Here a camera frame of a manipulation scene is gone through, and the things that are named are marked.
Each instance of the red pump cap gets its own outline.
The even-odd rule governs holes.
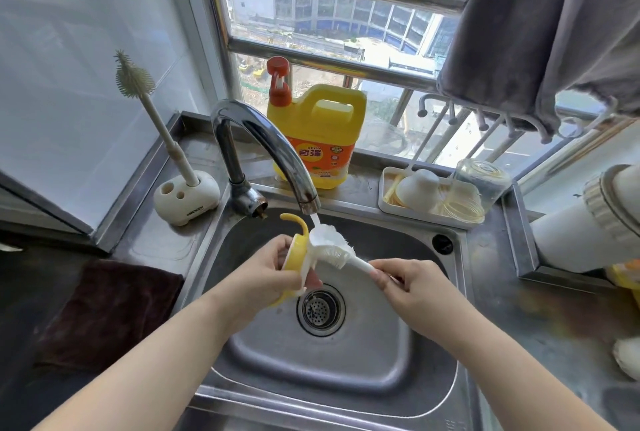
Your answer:
[[[291,89],[284,81],[289,74],[289,61],[284,57],[271,57],[267,60],[267,72],[271,76],[269,102],[276,107],[291,104]]]

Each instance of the building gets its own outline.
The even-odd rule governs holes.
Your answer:
[[[376,38],[401,52],[446,55],[457,18],[381,0],[227,0],[242,25],[277,25],[328,38]]]

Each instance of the brown towel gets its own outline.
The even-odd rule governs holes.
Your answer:
[[[101,372],[162,325],[184,278],[116,261],[86,263],[71,299],[45,330],[36,365]]]

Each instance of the running water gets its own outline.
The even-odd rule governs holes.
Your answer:
[[[320,217],[317,213],[311,214],[311,221],[314,223],[314,227],[320,227]]]

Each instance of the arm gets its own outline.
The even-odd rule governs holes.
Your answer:
[[[288,236],[268,242],[217,286],[173,316],[53,411],[35,429],[173,429],[229,336],[244,328],[258,311],[278,299],[284,290],[298,290],[302,286],[298,273],[276,270],[280,267],[278,253],[282,259],[282,252],[290,243]],[[318,283],[313,274],[307,279],[308,286]]]
[[[611,431],[522,346],[478,312],[431,261],[371,261],[403,320],[464,365],[507,430]],[[385,274],[404,280],[405,291]]]

